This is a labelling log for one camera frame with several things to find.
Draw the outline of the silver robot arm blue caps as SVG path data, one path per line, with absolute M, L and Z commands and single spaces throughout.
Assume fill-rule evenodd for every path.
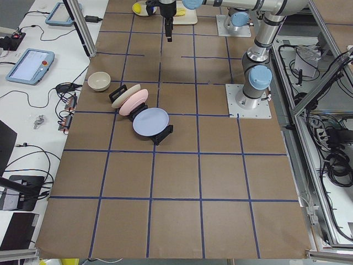
M 261 102 L 261 96 L 269 87 L 272 72 L 262 64 L 269 58 L 269 50 L 289 15 L 301 11 L 307 1 L 183 1 L 185 8 L 195 10 L 201 5 L 213 7 L 227 7 L 229 9 L 246 9 L 264 11 L 265 15 L 259 31 L 254 39 L 254 45 L 243 55 L 242 65 L 245 84 L 236 95 L 238 106 L 246 110 L 253 110 Z

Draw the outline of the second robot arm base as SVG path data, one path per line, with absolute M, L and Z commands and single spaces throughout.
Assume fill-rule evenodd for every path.
M 228 31 L 238 31 L 250 21 L 249 10 L 244 8 L 228 8 L 223 26 Z

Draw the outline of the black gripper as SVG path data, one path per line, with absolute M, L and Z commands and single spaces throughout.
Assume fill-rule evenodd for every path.
M 172 32 L 173 32 L 173 17 L 177 12 L 176 0 L 147 0 L 146 1 L 146 11 L 148 15 L 153 14 L 153 8 L 159 7 L 160 14 L 165 18 L 165 36 L 167 42 L 172 42 Z

